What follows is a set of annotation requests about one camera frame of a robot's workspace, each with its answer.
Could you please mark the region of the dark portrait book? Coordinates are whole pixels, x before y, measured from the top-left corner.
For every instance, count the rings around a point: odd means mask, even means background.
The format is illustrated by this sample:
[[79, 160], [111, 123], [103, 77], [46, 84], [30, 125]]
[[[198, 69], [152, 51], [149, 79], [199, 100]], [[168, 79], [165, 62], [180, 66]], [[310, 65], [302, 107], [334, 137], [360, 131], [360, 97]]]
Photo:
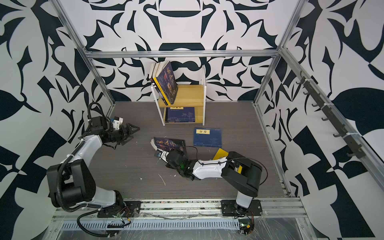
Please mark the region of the dark portrait book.
[[164, 66], [164, 69], [155, 77], [157, 83], [160, 85], [161, 90], [167, 95], [167, 100], [170, 105], [173, 105], [178, 93], [178, 84], [175, 79], [174, 71], [170, 61]]
[[150, 143], [156, 151], [155, 157], [157, 158], [160, 158], [163, 152], [170, 152], [172, 150], [181, 152], [184, 157], [187, 156], [185, 140], [153, 137]]

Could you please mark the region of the wall coat hook rail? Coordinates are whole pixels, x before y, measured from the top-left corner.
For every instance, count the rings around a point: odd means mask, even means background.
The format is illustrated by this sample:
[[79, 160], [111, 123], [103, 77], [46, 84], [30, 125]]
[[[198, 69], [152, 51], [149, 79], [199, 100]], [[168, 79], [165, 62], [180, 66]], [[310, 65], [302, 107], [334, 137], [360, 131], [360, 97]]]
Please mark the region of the wall coat hook rail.
[[322, 121], [329, 121], [337, 131], [337, 134], [333, 134], [334, 138], [342, 138], [352, 151], [351, 153], [347, 153], [347, 156], [357, 157], [358, 159], [365, 157], [367, 154], [363, 150], [362, 144], [356, 140], [357, 133], [349, 131], [350, 128], [347, 127], [347, 124], [342, 120], [341, 114], [338, 113], [335, 105], [327, 102], [328, 98], [316, 87], [315, 81], [306, 78], [303, 71], [300, 71], [300, 77], [301, 79], [297, 84], [303, 85], [307, 90], [307, 92], [304, 92], [304, 95], [311, 96], [314, 99], [315, 104], [312, 104], [312, 106], [324, 113], [326, 117], [322, 118]]

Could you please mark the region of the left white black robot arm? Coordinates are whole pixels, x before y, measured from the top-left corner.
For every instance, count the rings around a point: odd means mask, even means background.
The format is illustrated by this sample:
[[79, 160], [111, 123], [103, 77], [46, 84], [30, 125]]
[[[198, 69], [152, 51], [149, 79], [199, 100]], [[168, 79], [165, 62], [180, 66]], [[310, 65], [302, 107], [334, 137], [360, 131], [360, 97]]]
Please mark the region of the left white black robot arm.
[[91, 108], [99, 103], [90, 103], [87, 108], [88, 127], [79, 137], [80, 142], [73, 152], [58, 165], [47, 170], [49, 197], [56, 208], [73, 213], [83, 208], [92, 211], [77, 217], [77, 225], [88, 235], [97, 238], [113, 238], [122, 229], [131, 224], [130, 220], [122, 220], [121, 225], [108, 225], [105, 233], [95, 233], [81, 223], [81, 218], [96, 214], [99, 218], [118, 217], [127, 210], [127, 205], [119, 191], [97, 187], [89, 170], [89, 165], [102, 146], [116, 149], [133, 139], [133, 134], [140, 127], [130, 123], [124, 124], [123, 118], [108, 118], [105, 114], [92, 117]]

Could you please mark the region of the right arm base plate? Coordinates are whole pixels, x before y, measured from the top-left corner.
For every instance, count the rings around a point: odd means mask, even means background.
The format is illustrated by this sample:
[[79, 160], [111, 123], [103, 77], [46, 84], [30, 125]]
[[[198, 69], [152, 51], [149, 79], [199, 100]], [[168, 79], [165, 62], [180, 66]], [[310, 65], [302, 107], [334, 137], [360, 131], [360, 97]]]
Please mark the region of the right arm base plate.
[[247, 209], [239, 207], [235, 200], [221, 200], [221, 210], [224, 217], [261, 216], [263, 211], [259, 200], [252, 200]]

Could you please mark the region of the wooden white frame bookshelf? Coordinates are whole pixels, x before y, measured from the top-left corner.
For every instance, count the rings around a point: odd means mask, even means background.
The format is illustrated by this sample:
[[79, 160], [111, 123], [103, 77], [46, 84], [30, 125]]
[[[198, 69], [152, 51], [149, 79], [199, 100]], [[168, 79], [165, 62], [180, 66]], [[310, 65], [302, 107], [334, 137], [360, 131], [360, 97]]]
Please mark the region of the wooden white frame bookshelf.
[[159, 97], [159, 94], [155, 90], [154, 86], [151, 85], [152, 95], [155, 99], [155, 104], [157, 106], [163, 126], [169, 124], [169, 122], [166, 123], [167, 108], [176, 107], [194, 107], [195, 122], [190, 122], [190, 124], [202, 124], [203, 126], [205, 125], [207, 96], [206, 67], [202, 66], [198, 73], [201, 77], [201, 80], [199, 81], [200, 84], [179, 85], [179, 91], [176, 96], [174, 105], [166, 106], [161, 97]]

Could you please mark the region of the yellow cartoon book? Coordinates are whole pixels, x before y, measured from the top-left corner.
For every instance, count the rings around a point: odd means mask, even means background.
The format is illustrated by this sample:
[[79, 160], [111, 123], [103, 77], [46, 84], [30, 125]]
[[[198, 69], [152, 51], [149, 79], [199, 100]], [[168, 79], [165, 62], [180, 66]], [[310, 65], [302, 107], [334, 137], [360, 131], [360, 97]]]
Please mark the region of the yellow cartoon book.
[[[219, 159], [221, 159], [221, 158], [227, 157], [228, 155], [229, 155], [228, 152], [224, 151], [223, 149], [219, 149], [219, 150], [217, 151], [217, 153], [215, 154], [213, 160], [214, 160], [214, 161], [215, 161], [215, 160], [219, 160]], [[236, 171], [237, 173], [239, 173], [239, 174], [242, 173], [242, 170], [243, 170], [243, 167], [240, 166], [240, 165], [239, 165], [238, 167], [235, 167], [235, 171]]]
[[[158, 75], [158, 71], [162, 71], [164, 69], [164, 66], [167, 65], [167, 62], [159, 62], [159, 66], [157, 67], [157, 71], [155, 73], [155, 76], [153, 77], [153, 79], [155, 80], [155, 77]], [[170, 102], [167, 100], [167, 95], [161, 90], [161, 87], [160, 85], [155, 81], [155, 83], [157, 84], [159, 90], [161, 91], [162, 95], [164, 96], [164, 103], [166, 106], [169, 106], [170, 105]]]

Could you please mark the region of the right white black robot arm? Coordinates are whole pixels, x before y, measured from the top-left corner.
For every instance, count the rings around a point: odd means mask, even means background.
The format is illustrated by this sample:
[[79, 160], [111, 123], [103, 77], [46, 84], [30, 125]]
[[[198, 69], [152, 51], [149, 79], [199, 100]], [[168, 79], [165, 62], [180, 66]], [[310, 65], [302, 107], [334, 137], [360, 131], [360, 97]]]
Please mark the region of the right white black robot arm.
[[235, 216], [248, 212], [264, 183], [262, 173], [267, 170], [259, 161], [246, 158], [237, 152], [229, 152], [223, 158], [207, 161], [187, 159], [184, 153], [178, 150], [157, 150], [157, 156], [166, 163], [166, 167], [176, 170], [180, 176], [190, 181], [211, 178], [227, 181], [238, 191], [234, 203]]

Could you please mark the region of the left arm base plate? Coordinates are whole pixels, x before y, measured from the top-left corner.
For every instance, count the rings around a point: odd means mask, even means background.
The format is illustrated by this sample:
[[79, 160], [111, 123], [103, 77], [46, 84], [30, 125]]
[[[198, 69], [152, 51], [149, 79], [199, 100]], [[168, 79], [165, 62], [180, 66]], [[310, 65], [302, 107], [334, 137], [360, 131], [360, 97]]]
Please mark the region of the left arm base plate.
[[113, 205], [106, 208], [102, 208], [98, 214], [98, 218], [112, 218], [118, 214], [123, 218], [135, 217], [140, 213], [141, 201], [124, 201], [122, 205]]

